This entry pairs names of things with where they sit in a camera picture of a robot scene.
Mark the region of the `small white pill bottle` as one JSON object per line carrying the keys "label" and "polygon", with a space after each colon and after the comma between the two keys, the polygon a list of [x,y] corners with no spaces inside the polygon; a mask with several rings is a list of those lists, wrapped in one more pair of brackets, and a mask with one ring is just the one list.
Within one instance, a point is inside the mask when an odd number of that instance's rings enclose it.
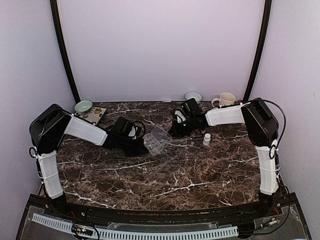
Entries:
{"label": "small white pill bottle", "polygon": [[211,134],[205,133],[203,136],[202,144],[207,147],[210,144],[210,141],[211,141]]}

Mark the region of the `clear plastic pill organizer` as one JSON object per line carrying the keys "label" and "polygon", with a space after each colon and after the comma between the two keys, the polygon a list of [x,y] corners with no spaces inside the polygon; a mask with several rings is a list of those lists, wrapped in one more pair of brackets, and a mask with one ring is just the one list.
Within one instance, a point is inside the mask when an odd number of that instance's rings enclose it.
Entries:
{"label": "clear plastic pill organizer", "polygon": [[143,136],[144,146],[151,156],[162,154],[172,140],[173,137],[159,125],[155,125],[151,132]]}

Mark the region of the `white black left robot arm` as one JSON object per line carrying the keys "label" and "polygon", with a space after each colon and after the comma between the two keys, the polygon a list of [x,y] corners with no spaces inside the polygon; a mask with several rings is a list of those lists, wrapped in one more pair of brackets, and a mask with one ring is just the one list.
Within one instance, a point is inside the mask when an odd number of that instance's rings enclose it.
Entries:
{"label": "white black left robot arm", "polygon": [[106,128],[96,126],[52,104],[29,126],[33,146],[29,154],[36,159],[39,178],[45,192],[53,200],[51,210],[60,218],[67,218],[70,206],[62,199],[64,194],[57,166],[57,153],[66,135],[87,141],[108,150],[120,150],[126,157],[137,157],[149,151],[144,145],[145,127],[120,116]]}

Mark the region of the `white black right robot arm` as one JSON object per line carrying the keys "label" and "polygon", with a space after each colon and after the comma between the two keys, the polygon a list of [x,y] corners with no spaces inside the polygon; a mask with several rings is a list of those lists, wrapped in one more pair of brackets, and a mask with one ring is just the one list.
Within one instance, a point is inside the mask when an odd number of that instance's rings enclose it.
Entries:
{"label": "white black right robot arm", "polygon": [[173,120],[169,134],[172,137],[186,137],[195,130],[208,127],[244,124],[258,155],[260,193],[272,196],[280,186],[278,147],[283,133],[278,132],[279,122],[268,103],[268,100],[258,97],[204,111],[192,98],[183,102],[179,109],[171,110]]}

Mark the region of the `teal striped ceramic bowl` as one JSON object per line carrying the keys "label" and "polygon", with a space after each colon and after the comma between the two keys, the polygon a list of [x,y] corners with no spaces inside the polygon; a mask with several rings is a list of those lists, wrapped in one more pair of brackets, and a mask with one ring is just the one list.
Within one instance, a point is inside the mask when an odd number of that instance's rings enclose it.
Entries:
{"label": "teal striped ceramic bowl", "polygon": [[202,100],[203,100],[203,96],[198,93],[198,92],[194,92],[194,91],[190,91],[190,92],[187,92],[185,95],[184,95],[184,98],[185,100],[190,100],[190,99],[195,99],[195,101],[199,104]]}

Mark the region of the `floral patterned cloth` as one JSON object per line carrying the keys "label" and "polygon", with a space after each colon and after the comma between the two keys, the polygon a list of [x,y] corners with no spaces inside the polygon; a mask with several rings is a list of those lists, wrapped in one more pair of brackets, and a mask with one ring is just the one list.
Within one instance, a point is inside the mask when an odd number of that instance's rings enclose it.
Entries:
{"label": "floral patterned cloth", "polygon": [[106,111],[107,108],[94,106],[90,109],[89,112],[85,114],[80,114],[79,112],[76,112],[75,115],[96,126]]}

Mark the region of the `cream floral ceramic mug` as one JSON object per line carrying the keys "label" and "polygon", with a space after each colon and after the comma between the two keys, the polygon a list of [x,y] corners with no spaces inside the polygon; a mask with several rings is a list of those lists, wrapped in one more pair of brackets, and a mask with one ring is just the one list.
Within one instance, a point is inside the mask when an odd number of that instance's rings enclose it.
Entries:
{"label": "cream floral ceramic mug", "polygon": [[211,100],[213,108],[231,106],[235,103],[236,97],[229,92],[222,92],[219,97]]}

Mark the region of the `pale green ceramic bowl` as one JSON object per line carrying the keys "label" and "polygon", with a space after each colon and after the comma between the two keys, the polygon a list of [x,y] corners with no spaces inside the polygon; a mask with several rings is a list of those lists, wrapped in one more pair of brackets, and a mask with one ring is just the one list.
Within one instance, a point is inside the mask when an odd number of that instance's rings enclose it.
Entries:
{"label": "pale green ceramic bowl", "polygon": [[93,107],[93,102],[90,100],[82,100],[78,102],[75,107],[75,115],[77,116],[87,116]]}

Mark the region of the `black right corner post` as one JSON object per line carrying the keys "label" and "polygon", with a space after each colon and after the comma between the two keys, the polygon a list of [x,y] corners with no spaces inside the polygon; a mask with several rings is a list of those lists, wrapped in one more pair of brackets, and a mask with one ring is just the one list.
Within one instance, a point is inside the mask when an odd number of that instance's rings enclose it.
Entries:
{"label": "black right corner post", "polygon": [[254,88],[255,80],[257,77],[258,69],[259,69],[261,58],[263,55],[263,50],[264,50],[264,45],[265,45],[265,40],[267,36],[270,15],[271,15],[271,8],[272,8],[272,0],[265,0],[256,51],[255,51],[250,75],[248,78],[248,82],[246,85],[246,89],[244,92],[244,96],[242,98],[242,100],[245,102],[250,99],[252,90]]}

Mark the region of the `black corner post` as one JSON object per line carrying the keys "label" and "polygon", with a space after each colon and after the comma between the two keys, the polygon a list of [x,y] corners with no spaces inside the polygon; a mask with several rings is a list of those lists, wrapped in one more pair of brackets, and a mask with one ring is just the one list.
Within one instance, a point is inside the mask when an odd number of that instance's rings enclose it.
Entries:
{"label": "black corner post", "polygon": [[62,63],[64,66],[65,74],[68,80],[68,84],[69,84],[73,99],[75,103],[79,103],[81,101],[81,98],[76,86],[76,81],[72,72],[72,67],[71,67],[69,56],[67,53],[67,47],[64,40],[64,34],[63,34],[62,24],[61,24],[61,19],[59,14],[58,1],[50,0],[49,2],[50,2],[51,15],[53,20],[55,35],[56,35]]}
{"label": "black corner post", "polygon": [[244,92],[244,96],[242,98],[242,100],[245,102],[250,99],[252,90],[254,88],[255,80],[257,77],[258,69],[259,69],[261,58],[263,55],[263,50],[264,50],[264,45],[265,45],[265,40],[267,36],[270,15],[271,15],[271,8],[272,8],[272,0],[265,0],[256,51],[255,51],[250,75],[248,78],[248,82],[246,85],[246,89]]}

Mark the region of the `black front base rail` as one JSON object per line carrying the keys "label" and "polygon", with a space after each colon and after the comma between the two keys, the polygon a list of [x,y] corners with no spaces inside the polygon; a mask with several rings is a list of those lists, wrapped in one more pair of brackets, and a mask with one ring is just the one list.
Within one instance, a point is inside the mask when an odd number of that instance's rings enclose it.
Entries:
{"label": "black front base rail", "polygon": [[257,209],[260,203],[251,202],[236,206],[216,207],[198,210],[173,211],[142,211],[111,209],[62,201],[49,201],[42,196],[31,194],[24,208],[22,221],[27,219],[32,211],[74,221],[77,224],[106,226],[108,223],[174,225],[200,224],[217,222],[220,225],[245,225],[260,218]]}

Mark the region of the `black left corner post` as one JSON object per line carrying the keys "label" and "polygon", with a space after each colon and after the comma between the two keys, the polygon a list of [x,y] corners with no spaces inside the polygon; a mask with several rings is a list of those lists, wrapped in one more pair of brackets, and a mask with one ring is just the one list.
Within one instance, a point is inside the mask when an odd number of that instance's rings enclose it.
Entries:
{"label": "black left corner post", "polygon": [[64,66],[65,74],[68,80],[68,84],[69,84],[73,99],[75,103],[79,103],[81,101],[81,98],[76,86],[76,81],[72,72],[72,67],[71,67],[69,56],[67,53],[67,47],[64,40],[64,34],[63,34],[62,24],[61,24],[61,19],[59,14],[58,1],[50,0],[49,2],[50,2],[51,15],[53,20],[55,35],[56,35],[62,63]]}

